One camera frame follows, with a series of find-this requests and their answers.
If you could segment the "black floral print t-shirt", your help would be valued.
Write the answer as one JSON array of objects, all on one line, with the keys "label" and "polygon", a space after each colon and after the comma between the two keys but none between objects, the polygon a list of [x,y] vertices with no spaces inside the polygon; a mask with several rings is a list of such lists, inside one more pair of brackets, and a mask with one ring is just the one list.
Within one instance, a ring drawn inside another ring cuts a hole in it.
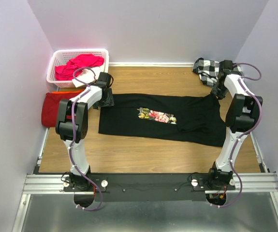
[{"label": "black floral print t-shirt", "polygon": [[222,147],[226,125],[213,95],[204,97],[115,94],[100,111],[98,132]]}]

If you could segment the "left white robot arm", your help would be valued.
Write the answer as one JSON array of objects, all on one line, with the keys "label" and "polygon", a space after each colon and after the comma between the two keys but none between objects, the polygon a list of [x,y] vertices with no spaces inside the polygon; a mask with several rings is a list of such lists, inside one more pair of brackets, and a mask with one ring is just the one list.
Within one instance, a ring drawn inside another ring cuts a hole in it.
[{"label": "left white robot arm", "polygon": [[95,83],[80,83],[86,89],[69,100],[59,102],[56,133],[64,142],[70,159],[69,177],[64,180],[64,187],[87,191],[95,186],[87,180],[90,165],[85,154],[84,139],[88,133],[88,110],[114,106],[111,90],[114,78],[107,72],[101,72]]}]

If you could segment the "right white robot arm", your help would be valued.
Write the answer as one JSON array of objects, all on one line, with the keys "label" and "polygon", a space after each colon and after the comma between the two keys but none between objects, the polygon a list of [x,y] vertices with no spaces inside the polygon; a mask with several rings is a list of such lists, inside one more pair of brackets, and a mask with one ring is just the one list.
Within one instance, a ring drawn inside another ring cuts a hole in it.
[{"label": "right white robot arm", "polygon": [[226,188],[233,179],[235,160],[247,136],[259,125],[262,118],[263,99],[255,96],[246,86],[246,79],[235,71],[238,66],[231,60],[219,64],[218,81],[211,94],[219,100],[229,92],[232,102],[225,118],[227,134],[221,153],[208,173],[208,186],[211,189]]}]

